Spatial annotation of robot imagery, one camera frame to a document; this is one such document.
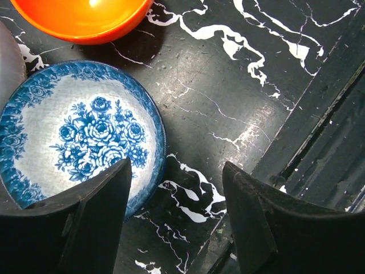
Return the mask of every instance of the blue floral pattern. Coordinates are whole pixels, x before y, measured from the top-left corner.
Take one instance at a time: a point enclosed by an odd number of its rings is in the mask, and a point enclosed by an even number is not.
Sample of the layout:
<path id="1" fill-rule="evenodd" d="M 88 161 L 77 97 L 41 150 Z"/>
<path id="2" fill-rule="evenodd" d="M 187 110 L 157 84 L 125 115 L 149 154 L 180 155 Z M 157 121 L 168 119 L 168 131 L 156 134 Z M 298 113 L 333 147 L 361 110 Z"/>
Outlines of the blue floral pattern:
<path id="1" fill-rule="evenodd" d="M 69 61 L 49 66 L 28 78 L 12 95 L 0 119 L 0 175 L 13 199 L 25 208 L 46 198 L 37 183 L 30 182 L 15 161 L 25 153 L 28 136 L 23 132 L 24 108 L 33 108 L 53 95 L 53 89 L 65 76 L 77 80 L 119 81 L 147 111 L 155 126 L 156 141 L 151 181 L 127 204 L 125 218 L 131 217 L 156 190 L 166 162 L 166 137 L 161 115 L 146 90 L 128 74 L 98 62 Z M 68 172 L 70 180 L 82 182 L 95 175 L 99 167 L 112 165 L 129 156 L 134 168 L 143 168 L 150 153 L 144 148 L 145 129 L 123 109 L 120 101 L 105 97 L 91 103 L 78 102 L 71 107 L 72 115 L 59 128 L 60 142 L 52 148 L 59 152 L 57 168 Z"/>
<path id="2" fill-rule="evenodd" d="M 132 166 L 145 167 L 149 154 L 143 148 L 145 129 L 131 110 L 122 109 L 120 100 L 113 108 L 111 100 L 98 96 L 90 109 L 80 102 L 71 111 L 73 115 L 64 119 L 59 129 L 62 143 L 50 146 L 59 151 L 55 165 L 58 170 L 67 170 L 71 181 L 85 182 L 96 175 L 98 168 L 106 169 L 127 156 Z"/>

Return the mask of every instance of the blue and white plate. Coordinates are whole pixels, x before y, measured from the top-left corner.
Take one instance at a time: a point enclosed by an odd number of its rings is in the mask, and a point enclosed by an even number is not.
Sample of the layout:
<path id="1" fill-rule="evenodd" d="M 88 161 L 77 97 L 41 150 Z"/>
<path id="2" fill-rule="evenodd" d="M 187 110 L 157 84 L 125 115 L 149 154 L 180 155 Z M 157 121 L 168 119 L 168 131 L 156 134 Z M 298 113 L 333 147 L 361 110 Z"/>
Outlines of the blue and white plate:
<path id="1" fill-rule="evenodd" d="M 35 73 L 0 119 L 1 178 L 22 208 L 129 156 L 127 219 L 156 189 L 166 150 L 163 121 L 146 90 L 128 74 L 92 61 Z"/>

